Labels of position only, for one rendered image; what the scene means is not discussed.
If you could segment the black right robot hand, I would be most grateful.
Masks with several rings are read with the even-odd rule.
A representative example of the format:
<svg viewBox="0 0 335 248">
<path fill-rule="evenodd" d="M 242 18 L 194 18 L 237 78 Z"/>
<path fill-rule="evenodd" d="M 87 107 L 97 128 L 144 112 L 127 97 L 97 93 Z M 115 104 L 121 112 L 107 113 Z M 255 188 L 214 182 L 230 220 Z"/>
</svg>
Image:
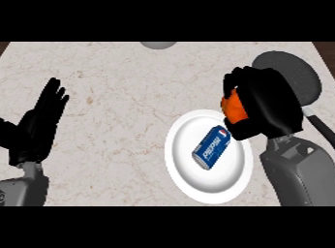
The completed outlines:
<svg viewBox="0 0 335 248">
<path fill-rule="evenodd" d="M 268 139 L 302 131 L 301 104 L 284 77 L 273 69 L 236 67 L 222 78 L 222 97 L 234 89 L 247 113 L 247 119 L 231 124 L 224 116 L 225 128 L 236 140 L 258 134 Z"/>
</svg>

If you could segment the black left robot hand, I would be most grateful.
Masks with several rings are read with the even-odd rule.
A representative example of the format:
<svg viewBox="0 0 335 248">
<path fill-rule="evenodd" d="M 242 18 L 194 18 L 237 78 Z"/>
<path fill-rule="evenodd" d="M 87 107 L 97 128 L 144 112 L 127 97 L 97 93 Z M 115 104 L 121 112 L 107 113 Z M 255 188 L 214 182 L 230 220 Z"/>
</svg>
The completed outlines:
<svg viewBox="0 0 335 248">
<path fill-rule="evenodd" d="M 48 156 L 69 100 L 65 92 L 60 81 L 51 77 L 19 123 L 0 118 L 0 147 L 9 150 L 9 165 L 13 167 L 23 162 L 41 162 Z"/>
</svg>

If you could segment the orange squash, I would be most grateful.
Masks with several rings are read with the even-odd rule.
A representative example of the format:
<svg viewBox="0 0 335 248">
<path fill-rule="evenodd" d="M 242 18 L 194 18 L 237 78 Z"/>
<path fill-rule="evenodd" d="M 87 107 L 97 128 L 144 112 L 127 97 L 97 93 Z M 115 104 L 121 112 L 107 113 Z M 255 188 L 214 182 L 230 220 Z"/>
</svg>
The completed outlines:
<svg viewBox="0 0 335 248">
<path fill-rule="evenodd" d="M 245 111 L 239 95 L 234 89 L 230 90 L 230 96 L 221 97 L 221 112 L 231 124 L 247 119 L 247 113 Z"/>
</svg>

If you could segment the dark grey frying pan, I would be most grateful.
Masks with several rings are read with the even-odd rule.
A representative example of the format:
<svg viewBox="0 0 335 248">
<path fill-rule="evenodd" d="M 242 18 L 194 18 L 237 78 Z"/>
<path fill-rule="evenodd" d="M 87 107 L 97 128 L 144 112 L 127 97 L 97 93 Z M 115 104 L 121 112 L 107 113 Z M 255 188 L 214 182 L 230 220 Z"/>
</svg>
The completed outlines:
<svg viewBox="0 0 335 248">
<path fill-rule="evenodd" d="M 302 106 L 303 116 L 335 149 L 335 132 L 311 111 L 311 104 L 321 93 L 321 82 L 309 63 L 295 54 L 273 50 L 255 58 L 252 67 L 271 68 L 286 78 Z"/>
</svg>

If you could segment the white round plate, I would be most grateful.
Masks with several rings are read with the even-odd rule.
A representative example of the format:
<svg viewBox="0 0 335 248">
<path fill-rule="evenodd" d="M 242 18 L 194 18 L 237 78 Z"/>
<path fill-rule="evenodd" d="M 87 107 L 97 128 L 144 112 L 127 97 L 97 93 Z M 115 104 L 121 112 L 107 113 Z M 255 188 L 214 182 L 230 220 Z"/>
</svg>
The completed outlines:
<svg viewBox="0 0 335 248">
<path fill-rule="evenodd" d="M 166 171 L 181 192 L 197 202 L 233 200 L 250 180 L 253 155 L 246 140 L 236 140 L 211 109 L 184 113 L 165 141 Z"/>
</svg>

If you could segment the blue soda can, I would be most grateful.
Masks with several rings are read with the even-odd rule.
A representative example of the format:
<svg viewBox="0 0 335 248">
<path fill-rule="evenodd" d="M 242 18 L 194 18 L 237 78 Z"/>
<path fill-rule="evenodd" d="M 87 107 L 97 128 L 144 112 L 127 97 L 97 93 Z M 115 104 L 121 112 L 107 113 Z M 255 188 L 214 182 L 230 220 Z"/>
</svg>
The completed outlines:
<svg viewBox="0 0 335 248">
<path fill-rule="evenodd" d="M 191 151 L 191 158 L 203 170 L 209 170 L 230 144 L 230 133 L 219 125 L 214 126 Z"/>
</svg>

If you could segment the grey round object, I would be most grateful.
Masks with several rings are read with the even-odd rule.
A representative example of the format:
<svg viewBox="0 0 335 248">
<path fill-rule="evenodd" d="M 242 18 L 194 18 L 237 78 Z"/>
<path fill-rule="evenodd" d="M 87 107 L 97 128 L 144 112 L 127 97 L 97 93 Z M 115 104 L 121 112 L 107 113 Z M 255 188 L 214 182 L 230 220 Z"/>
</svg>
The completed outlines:
<svg viewBox="0 0 335 248">
<path fill-rule="evenodd" d="M 140 42 L 140 44 L 149 49 L 166 49 L 175 42 Z"/>
</svg>

